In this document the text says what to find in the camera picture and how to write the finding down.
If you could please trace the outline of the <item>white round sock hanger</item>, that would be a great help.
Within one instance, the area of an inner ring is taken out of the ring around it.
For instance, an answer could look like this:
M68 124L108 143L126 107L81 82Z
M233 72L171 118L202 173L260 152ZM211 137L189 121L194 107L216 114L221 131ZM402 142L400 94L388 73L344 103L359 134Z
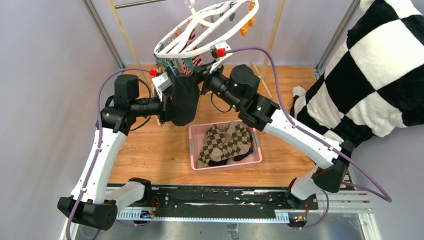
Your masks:
M190 15L167 33L155 46L153 54L159 59L187 59L210 50L219 41L235 34L246 36L254 25L260 8L258 0L228 0L196 10L194 0L184 0ZM213 32L226 23L231 28L222 35L199 46Z

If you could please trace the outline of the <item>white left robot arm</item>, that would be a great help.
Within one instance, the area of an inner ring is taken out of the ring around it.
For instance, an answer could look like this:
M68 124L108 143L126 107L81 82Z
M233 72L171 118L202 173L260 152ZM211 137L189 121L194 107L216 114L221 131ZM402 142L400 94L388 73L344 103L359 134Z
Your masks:
M84 170L71 194L60 197L57 203L72 223L106 231L129 205L146 207L153 201L151 182L137 177L106 193L116 156L136 119L159 114L158 97L139 98L141 82L133 74L119 75L109 98L113 106L97 106L95 139Z

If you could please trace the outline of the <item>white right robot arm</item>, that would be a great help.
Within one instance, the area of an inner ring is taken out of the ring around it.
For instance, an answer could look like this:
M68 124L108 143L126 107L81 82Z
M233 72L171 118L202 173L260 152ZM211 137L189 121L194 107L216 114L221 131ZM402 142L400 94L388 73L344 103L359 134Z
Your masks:
M223 75L223 68L195 67L193 77L202 89L211 91L236 112L244 124L284 140L307 155L315 167L290 183L285 195L286 204L298 209L306 199L320 191L337 193L343 185L349 162L344 154L354 149L351 143L339 143L323 136L295 118L273 100L258 93L260 79L247 65Z

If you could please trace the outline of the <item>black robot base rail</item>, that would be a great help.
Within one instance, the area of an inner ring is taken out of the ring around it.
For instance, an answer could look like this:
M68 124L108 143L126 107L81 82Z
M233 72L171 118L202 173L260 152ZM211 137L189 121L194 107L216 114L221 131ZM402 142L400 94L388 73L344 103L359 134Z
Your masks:
M132 203L117 220L281 223L318 210L316 195L297 207L290 206L284 187L160 185L152 186L152 199L146 205Z

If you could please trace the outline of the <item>black blue sock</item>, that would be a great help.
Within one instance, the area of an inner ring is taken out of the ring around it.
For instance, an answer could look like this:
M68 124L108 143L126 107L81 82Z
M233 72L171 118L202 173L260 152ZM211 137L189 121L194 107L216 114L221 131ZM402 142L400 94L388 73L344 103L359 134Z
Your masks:
M210 160L208 162L209 167L219 167L219 166L225 166L228 163L228 159L220 160L220 161L213 161Z

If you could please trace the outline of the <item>argyle brown sock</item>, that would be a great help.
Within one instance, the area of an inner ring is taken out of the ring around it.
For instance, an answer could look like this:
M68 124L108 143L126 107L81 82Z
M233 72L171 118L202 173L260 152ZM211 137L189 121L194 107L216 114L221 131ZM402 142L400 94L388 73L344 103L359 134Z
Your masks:
M202 140L203 145L201 151L204 147L207 149L219 148L229 138L229 136L225 136L225 132L220 131L216 125L213 125L206 131L206 134Z
M224 154L224 159L244 155L252 147L250 129L241 122L232 121L225 136L229 139L219 147Z

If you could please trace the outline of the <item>plain black sock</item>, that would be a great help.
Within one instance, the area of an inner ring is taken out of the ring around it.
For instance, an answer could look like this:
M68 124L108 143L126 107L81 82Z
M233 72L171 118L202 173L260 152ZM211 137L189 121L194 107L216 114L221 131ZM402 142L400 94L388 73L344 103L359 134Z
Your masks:
M200 88L199 81L193 75L171 75L172 92L169 117L175 126L186 126L197 113Z

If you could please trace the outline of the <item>pink plastic basket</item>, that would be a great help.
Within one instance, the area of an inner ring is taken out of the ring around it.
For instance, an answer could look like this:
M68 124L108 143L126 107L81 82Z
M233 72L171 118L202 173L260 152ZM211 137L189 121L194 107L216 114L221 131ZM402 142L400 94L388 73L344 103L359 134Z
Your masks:
M255 167L263 160L256 129L240 120L191 126L189 146L197 173Z

